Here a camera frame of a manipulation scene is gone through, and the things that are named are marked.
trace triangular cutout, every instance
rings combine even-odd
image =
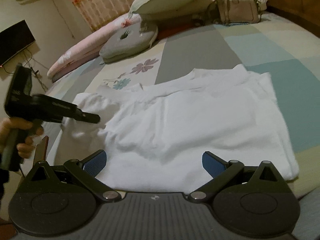
[[[269,167],[265,167],[261,173],[260,179],[277,181],[276,176],[274,176],[273,172]]]
[[[45,180],[47,179],[44,167],[39,167],[36,173],[33,175],[31,181]]]

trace black handheld device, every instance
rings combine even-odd
[[[251,167],[205,152],[203,166],[214,178],[189,195],[127,192],[121,198],[94,177],[105,154],[61,166],[36,163],[9,204],[18,231],[13,239],[296,239],[300,206],[270,161]]]
[[[19,63],[13,74],[4,109],[10,117],[21,117],[34,123],[31,130],[12,129],[2,153],[0,169],[18,171],[22,158],[16,148],[24,143],[29,133],[34,133],[43,121],[62,122],[63,117],[78,121],[98,123],[97,114],[84,113],[76,105],[42,94],[30,95],[32,88],[31,69]]]

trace person's arm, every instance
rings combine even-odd
[[[28,122],[19,117],[5,118],[0,123],[0,163],[1,163],[1,154],[5,148],[6,141],[11,129],[22,129],[28,130],[32,128],[33,123]],[[43,134],[43,128],[39,127],[36,131],[36,135],[40,136]],[[35,147],[33,146],[33,138],[28,136],[25,140],[25,143],[19,143],[17,145],[18,153],[20,157],[24,159],[30,158],[31,152]],[[1,199],[4,194],[4,183],[9,181],[9,171],[4,171],[0,169],[0,206]]]

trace silver screw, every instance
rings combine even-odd
[[[190,194],[190,196],[193,198],[193,199],[204,199],[206,198],[207,194],[202,192],[202,191],[195,191],[195,192],[192,192]]]
[[[102,194],[102,196],[106,199],[114,199],[118,197],[118,193],[116,191],[106,191]]]

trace television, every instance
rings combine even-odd
[[[35,41],[25,20],[0,32],[0,65]]]

